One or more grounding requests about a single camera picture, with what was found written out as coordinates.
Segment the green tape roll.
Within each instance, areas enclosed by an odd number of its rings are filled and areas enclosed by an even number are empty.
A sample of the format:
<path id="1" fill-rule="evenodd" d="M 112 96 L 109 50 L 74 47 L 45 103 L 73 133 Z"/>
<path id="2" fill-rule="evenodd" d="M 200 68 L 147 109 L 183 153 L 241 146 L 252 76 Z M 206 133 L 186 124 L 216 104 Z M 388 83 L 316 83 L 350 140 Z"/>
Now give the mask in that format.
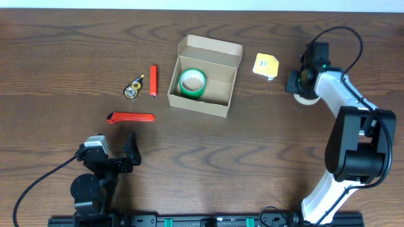
<path id="1" fill-rule="evenodd" d="M 189 98 L 200 98 L 205 92 L 206 83 L 205 73 L 196 68 L 184 70 L 179 77 L 181 93 Z"/>

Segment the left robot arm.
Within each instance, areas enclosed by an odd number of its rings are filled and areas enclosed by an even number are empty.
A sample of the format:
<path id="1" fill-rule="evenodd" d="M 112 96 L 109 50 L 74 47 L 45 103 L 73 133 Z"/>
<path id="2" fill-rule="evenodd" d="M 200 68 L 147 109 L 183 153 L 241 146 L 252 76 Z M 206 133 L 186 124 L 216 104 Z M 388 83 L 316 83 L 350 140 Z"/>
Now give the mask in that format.
<path id="1" fill-rule="evenodd" d="M 71 184 L 77 218 L 119 215 L 112 208 L 119 174 L 131 173 L 141 163 L 137 145 L 127 142 L 122 151 L 125 157 L 109 158 L 101 146 L 79 145 L 74 157 L 92 172 L 76 177 Z"/>

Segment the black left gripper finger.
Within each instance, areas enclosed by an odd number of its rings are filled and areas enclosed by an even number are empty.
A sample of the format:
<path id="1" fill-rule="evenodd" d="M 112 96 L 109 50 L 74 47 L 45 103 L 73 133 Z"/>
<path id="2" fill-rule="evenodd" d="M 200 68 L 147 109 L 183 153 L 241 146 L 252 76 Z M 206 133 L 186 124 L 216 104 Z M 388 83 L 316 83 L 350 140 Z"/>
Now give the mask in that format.
<path id="1" fill-rule="evenodd" d="M 129 139 L 126 141 L 122 151 L 126 154 L 126 158 L 133 166 L 141 165 L 141 155 L 138 149 L 135 131 L 130 133 Z"/>
<path id="2" fill-rule="evenodd" d="M 78 154 L 88 154 L 92 147 L 85 146 L 84 144 L 79 145 Z"/>

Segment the red stapler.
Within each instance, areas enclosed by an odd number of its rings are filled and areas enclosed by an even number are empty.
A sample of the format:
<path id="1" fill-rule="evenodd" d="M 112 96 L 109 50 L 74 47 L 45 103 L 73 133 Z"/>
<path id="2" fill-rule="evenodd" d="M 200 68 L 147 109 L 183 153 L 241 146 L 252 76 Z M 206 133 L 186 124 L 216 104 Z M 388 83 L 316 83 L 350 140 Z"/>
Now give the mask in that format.
<path id="1" fill-rule="evenodd" d="M 150 67 L 150 95 L 154 98 L 157 96 L 157 83 L 157 66 L 152 65 Z"/>

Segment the beige masking tape roll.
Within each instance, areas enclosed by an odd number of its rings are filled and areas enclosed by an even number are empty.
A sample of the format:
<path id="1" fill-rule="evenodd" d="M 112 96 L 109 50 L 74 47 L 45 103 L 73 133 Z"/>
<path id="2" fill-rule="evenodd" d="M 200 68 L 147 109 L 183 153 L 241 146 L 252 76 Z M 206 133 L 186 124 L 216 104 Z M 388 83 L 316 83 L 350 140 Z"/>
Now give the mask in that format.
<path id="1" fill-rule="evenodd" d="M 303 105 L 314 105 L 321 99 L 320 97 L 317 97 L 314 99 L 307 99 L 298 94 L 294 94 L 294 98 L 296 101 L 298 101 L 300 104 L 303 104 Z"/>

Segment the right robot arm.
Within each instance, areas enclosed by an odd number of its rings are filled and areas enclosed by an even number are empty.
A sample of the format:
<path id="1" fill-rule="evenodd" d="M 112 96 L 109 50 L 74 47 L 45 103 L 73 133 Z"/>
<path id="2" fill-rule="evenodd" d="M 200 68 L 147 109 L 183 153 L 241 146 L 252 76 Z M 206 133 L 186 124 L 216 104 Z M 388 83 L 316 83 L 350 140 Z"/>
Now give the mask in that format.
<path id="1" fill-rule="evenodd" d="M 300 210 L 275 209 L 247 218 L 248 226 L 354 226 L 362 217 L 338 210 L 357 190 L 378 186 L 391 169 L 396 116 L 367 101 L 348 74 L 325 65 L 291 71 L 286 91 L 305 105 L 325 101 L 335 116 L 326 145 L 326 171 Z"/>

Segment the brown cardboard box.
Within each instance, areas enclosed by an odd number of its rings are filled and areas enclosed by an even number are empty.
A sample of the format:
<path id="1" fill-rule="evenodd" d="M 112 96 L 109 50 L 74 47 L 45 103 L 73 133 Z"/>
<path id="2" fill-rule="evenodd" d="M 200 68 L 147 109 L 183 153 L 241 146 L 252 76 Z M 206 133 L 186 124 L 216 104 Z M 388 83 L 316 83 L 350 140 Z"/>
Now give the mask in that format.
<path id="1" fill-rule="evenodd" d="M 177 47 L 177 60 L 167 93 L 170 106 L 226 118 L 242 52 L 240 44 L 197 35 L 185 36 Z M 189 68 L 199 69 L 206 75 L 206 89 L 200 98 L 189 98 L 181 93 L 179 77 Z"/>

